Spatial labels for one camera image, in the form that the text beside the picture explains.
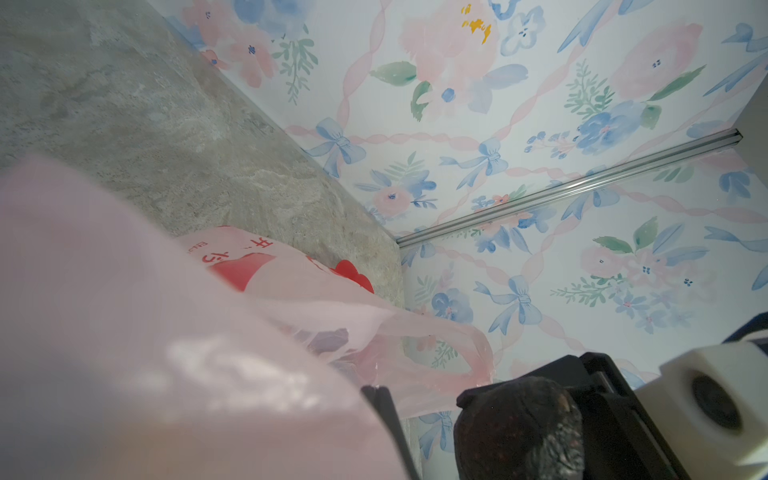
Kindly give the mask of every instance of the red heart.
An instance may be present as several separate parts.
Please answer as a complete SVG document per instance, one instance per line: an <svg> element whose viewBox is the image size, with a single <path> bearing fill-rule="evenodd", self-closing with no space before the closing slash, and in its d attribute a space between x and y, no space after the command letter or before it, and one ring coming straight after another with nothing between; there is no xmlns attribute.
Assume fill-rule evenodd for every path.
<svg viewBox="0 0 768 480"><path fill-rule="evenodd" d="M258 269L274 258L266 253L248 253L237 260L225 260L211 265L208 270L223 278L238 292L244 292L248 282Z"/></svg>
<svg viewBox="0 0 768 480"><path fill-rule="evenodd" d="M362 288L368 290L370 293L373 293L373 285L371 285L371 281L368 280L367 276L358 273L355 266L349 260L340 261L339 264L336 265L336 268L331 270L341 276L344 276L345 278L352 280Z"/></svg>

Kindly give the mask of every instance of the flower center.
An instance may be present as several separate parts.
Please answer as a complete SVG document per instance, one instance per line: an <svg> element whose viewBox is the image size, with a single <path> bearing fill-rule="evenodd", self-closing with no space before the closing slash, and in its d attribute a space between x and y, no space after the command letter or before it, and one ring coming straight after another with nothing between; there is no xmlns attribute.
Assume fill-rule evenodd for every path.
<svg viewBox="0 0 768 480"><path fill-rule="evenodd" d="M440 95L440 98L445 103L449 103L453 101L454 98L456 98L456 92L453 90L453 88L446 88L444 92L442 92L442 95Z"/></svg>

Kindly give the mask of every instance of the pink plastic bag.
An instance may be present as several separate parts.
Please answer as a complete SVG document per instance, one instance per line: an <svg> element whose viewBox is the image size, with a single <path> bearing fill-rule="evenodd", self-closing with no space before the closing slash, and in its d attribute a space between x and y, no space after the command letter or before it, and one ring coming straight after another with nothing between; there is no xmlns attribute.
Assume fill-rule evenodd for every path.
<svg viewBox="0 0 768 480"><path fill-rule="evenodd" d="M402 418L451 410L465 389L492 380L493 355L479 330L395 308L306 254L234 227L177 239L205 268L253 300L253 308L358 386L387 386ZM434 335L464 357L471 371L419 365L402 350L405 337Z"/></svg>
<svg viewBox="0 0 768 480"><path fill-rule="evenodd" d="M358 389L265 320L283 301L255 310L73 171L0 177L0 238L1 477L406 477Z"/></svg>

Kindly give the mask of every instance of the gray stone surface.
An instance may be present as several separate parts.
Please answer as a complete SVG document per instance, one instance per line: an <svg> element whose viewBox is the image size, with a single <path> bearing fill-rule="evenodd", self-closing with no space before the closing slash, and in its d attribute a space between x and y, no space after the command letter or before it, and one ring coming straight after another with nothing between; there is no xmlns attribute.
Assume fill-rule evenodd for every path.
<svg viewBox="0 0 768 480"><path fill-rule="evenodd" d="M403 305L395 242L144 0L4 0L0 169L62 159L173 235L233 225Z"/></svg>

